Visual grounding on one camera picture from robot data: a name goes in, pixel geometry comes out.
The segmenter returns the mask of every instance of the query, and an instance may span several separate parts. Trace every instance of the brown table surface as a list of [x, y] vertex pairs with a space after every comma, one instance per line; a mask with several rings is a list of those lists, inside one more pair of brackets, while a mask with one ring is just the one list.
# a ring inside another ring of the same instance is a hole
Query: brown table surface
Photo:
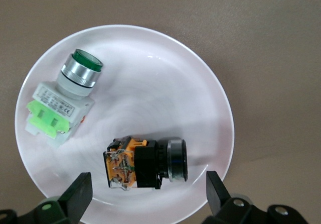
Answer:
[[[32, 65], [74, 32], [129, 24], [187, 45], [222, 83], [235, 123], [228, 190], [320, 222], [321, 0], [0, 0], [0, 20], [0, 209], [23, 214], [44, 198], [15, 139]], [[205, 205], [182, 223], [209, 214]]]

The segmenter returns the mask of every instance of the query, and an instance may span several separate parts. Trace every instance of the white plate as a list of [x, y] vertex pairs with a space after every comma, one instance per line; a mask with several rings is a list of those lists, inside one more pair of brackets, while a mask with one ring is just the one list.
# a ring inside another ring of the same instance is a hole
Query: white plate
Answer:
[[[76, 48], [104, 63], [86, 120], [58, 149], [24, 128], [26, 105], [41, 81], [53, 81]], [[16, 108], [16, 137], [24, 165], [45, 196], [61, 195], [91, 172], [93, 200], [85, 223], [176, 223], [206, 202], [206, 171], [223, 179], [233, 152], [231, 109], [218, 79], [192, 50], [162, 33], [110, 25], [75, 33], [51, 47], [30, 70]], [[127, 135], [186, 140], [189, 178], [163, 180], [161, 190], [109, 189], [102, 153]]]

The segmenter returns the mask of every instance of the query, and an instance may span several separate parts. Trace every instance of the electrical component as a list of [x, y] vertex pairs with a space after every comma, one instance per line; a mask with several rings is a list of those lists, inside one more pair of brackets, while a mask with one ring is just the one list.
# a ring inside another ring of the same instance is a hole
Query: electrical component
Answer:
[[103, 64], [89, 53], [76, 49], [54, 82], [41, 82], [27, 104], [26, 130], [46, 134], [48, 144], [58, 147], [68, 140], [94, 105], [92, 91]]
[[114, 139], [104, 152], [110, 188], [160, 189], [162, 179], [187, 181], [185, 140], [139, 140], [131, 136]]

